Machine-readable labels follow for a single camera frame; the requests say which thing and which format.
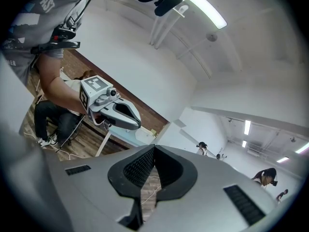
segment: gray t-shirt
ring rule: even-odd
[[[31,48],[49,42],[54,28],[64,23],[66,16],[78,1],[30,0],[16,16],[1,49],[8,64],[25,85],[30,64],[35,57],[30,53]],[[53,58],[62,58],[63,49],[51,50],[45,54]]]

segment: fluorescent light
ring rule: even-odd
[[[280,160],[278,160],[277,162],[283,162],[283,161],[286,161],[286,160],[288,160],[288,158],[287,157],[283,157],[282,159],[280,159]]]
[[[305,151],[308,148],[309,148],[309,143],[307,143],[306,145],[304,145],[303,147],[301,147],[299,150],[297,150],[295,152],[299,154],[299,153]]]
[[[218,29],[224,28],[227,23],[219,12],[207,1],[207,0],[190,0],[194,3],[201,11],[209,17],[210,20],[216,25]]]
[[[251,121],[246,120],[245,122],[245,134],[249,135]]]

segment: cable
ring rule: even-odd
[[[35,140],[38,140],[37,137],[33,136],[32,134],[28,134],[28,133],[25,133],[25,132],[24,132],[24,134],[33,137]]]
[[[58,149],[58,148],[56,148],[56,147],[54,147],[54,146],[52,146],[52,145],[50,145],[50,146],[53,147],[54,149],[56,149],[56,150],[57,150],[56,152],[61,151],[61,152],[64,152],[64,153],[68,154],[68,155],[69,155],[69,160],[71,160],[71,156],[75,156],[75,157],[79,157],[79,158],[84,159],[84,157],[80,157],[80,156],[77,156],[77,155],[75,155],[75,154],[69,154],[68,152],[63,151],[63,150],[61,150],[61,149]]]
[[[83,126],[83,123],[81,123],[81,126],[79,127],[79,129],[78,128],[76,129],[77,133],[76,133],[75,137],[70,139],[71,141],[74,140],[78,136],[79,132],[81,131],[82,126]]]
[[[90,2],[91,2],[91,0],[88,0],[88,2],[86,3],[84,9],[82,10],[82,12],[80,12],[80,14],[78,15],[78,17],[77,17],[76,20],[74,21],[74,23],[77,22],[78,19],[82,16],[83,12],[85,11],[85,9],[87,8],[87,6],[89,5]]]
[[[155,189],[153,189],[153,194],[151,194],[150,195],[150,197],[148,198],[148,199],[146,199],[143,203],[145,203],[146,201],[148,201],[154,194],[155,194],[155,192],[159,189],[161,187],[161,185],[155,190]]]

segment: person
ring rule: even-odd
[[[93,70],[86,71],[84,74],[75,80],[67,81],[65,84],[78,92],[81,85],[81,80],[95,76]],[[46,130],[46,119],[49,117],[58,125],[56,133],[52,138],[48,137]],[[80,120],[80,113],[58,106],[52,101],[41,101],[34,109],[34,126],[35,134],[38,138],[37,143],[41,146],[56,145],[61,146],[74,130],[76,124]]]
[[[199,155],[207,156],[207,144],[205,144],[204,142],[200,142],[197,145],[197,147],[198,147],[197,153]]]
[[[31,49],[50,41],[54,29],[64,23],[78,1],[80,0],[30,0],[11,24],[1,49],[7,63],[24,85],[27,85],[30,66],[35,58]],[[82,9],[74,14],[74,19]],[[46,51],[40,55],[36,65],[41,87],[54,105],[85,114],[78,92],[65,85],[60,78],[62,58],[63,49]]]
[[[278,202],[281,202],[281,198],[283,197],[283,195],[287,194],[289,192],[288,189],[284,190],[284,192],[280,193],[277,197],[276,197],[276,200]]]
[[[263,187],[267,186],[268,184],[276,186],[277,185],[277,182],[275,181],[276,175],[277,171],[275,168],[268,168],[258,172],[252,178],[252,180],[254,180],[256,183],[258,183],[260,186]]]

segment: white table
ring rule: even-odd
[[[139,140],[136,139],[136,136],[135,136],[135,130],[126,130],[126,129],[123,129],[123,128],[119,128],[119,127],[116,127],[116,126],[111,126],[107,135],[105,136],[103,142],[101,143],[97,153],[96,153],[96,157],[98,157],[101,152],[102,152],[102,149],[103,147],[106,145],[106,142],[107,140],[110,138],[111,135],[121,139],[122,141],[125,141],[126,143],[134,146],[134,147],[138,147],[138,146],[143,146],[143,145],[147,145]]]

